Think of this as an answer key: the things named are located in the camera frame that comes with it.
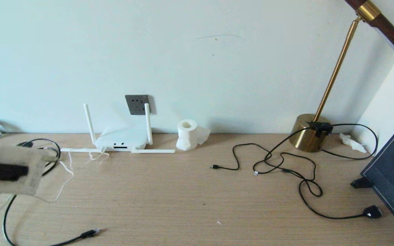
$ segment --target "tissue paper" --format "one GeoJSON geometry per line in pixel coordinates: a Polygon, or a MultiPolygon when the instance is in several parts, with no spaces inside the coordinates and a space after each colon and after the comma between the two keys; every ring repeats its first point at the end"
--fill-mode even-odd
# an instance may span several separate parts
{"type": "Polygon", "coordinates": [[[211,130],[200,127],[195,120],[181,120],[177,124],[179,139],[176,147],[181,150],[192,150],[197,144],[204,143],[211,133],[211,130]]]}
{"type": "Polygon", "coordinates": [[[357,143],[356,141],[351,139],[351,136],[346,136],[342,133],[340,133],[340,139],[343,141],[343,143],[345,145],[349,145],[352,147],[353,150],[358,150],[361,151],[363,153],[366,153],[366,149],[359,143],[357,143]]]}

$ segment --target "desk lamp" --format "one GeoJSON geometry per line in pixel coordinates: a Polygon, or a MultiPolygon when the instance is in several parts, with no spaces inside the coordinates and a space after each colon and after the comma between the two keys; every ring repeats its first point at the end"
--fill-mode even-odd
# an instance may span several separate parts
{"type": "Polygon", "coordinates": [[[312,127],[312,129],[300,131],[290,138],[291,144],[302,151],[318,152],[319,147],[322,146],[327,136],[330,134],[330,131],[326,130],[326,126],[329,125],[329,121],[326,118],[321,117],[320,114],[322,113],[333,83],[337,78],[341,64],[343,63],[344,57],[355,34],[358,23],[362,20],[363,22],[368,23],[371,27],[375,28],[378,32],[380,32],[380,34],[383,34],[387,38],[394,49],[394,26],[370,0],[345,1],[355,10],[357,18],[352,22],[352,25],[349,28],[349,32],[347,33],[346,40],[344,41],[343,48],[337,60],[337,64],[335,65],[316,114],[299,115],[296,119],[296,122],[294,123],[291,133],[312,127]]]}

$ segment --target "brass lamp base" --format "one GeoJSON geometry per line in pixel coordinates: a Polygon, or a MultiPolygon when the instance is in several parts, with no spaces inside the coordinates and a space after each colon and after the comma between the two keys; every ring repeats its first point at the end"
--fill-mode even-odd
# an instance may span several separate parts
{"type": "MultiPolygon", "coordinates": [[[[314,117],[315,115],[313,114],[299,115],[296,119],[296,122],[294,123],[293,130],[291,131],[291,133],[296,132],[300,129],[305,129],[310,127],[308,122],[313,121],[314,117]]],[[[318,121],[330,123],[329,120],[327,120],[324,117],[319,117],[318,121]]],[[[327,138],[326,133],[322,133],[319,137],[317,137],[316,131],[314,131],[313,129],[307,129],[291,137],[290,142],[294,147],[302,151],[318,152],[319,146],[323,146],[323,143],[325,142],[326,138],[327,138]]]]}

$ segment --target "router antenna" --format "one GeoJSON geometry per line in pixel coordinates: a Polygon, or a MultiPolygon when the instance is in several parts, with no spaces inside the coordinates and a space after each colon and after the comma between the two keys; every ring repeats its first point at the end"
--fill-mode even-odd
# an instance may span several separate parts
{"type": "Polygon", "coordinates": [[[152,126],[150,125],[150,106],[148,103],[144,103],[145,107],[145,120],[147,121],[147,135],[148,135],[148,144],[153,144],[153,136],[152,136],[152,126]]]}
{"type": "Polygon", "coordinates": [[[89,115],[89,108],[86,103],[83,104],[83,106],[84,106],[84,113],[86,114],[86,120],[88,121],[89,132],[91,133],[92,144],[95,145],[95,141],[97,141],[97,139],[95,138],[94,129],[92,128],[91,116],[89,115]]]}

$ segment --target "cable plug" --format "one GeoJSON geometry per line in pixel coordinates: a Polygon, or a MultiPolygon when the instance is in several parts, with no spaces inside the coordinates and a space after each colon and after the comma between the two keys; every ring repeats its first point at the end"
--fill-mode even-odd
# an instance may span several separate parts
{"type": "Polygon", "coordinates": [[[377,206],[372,205],[364,209],[363,215],[371,219],[377,219],[383,215],[383,212],[381,212],[381,210],[377,206]]]}
{"type": "Polygon", "coordinates": [[[100,228],[97,228],[95,230],[90,230],[87,232],[84,232],[80,235],[80,238],[87,238],[87,237],[93,237],[101,232],[100,228]]]}

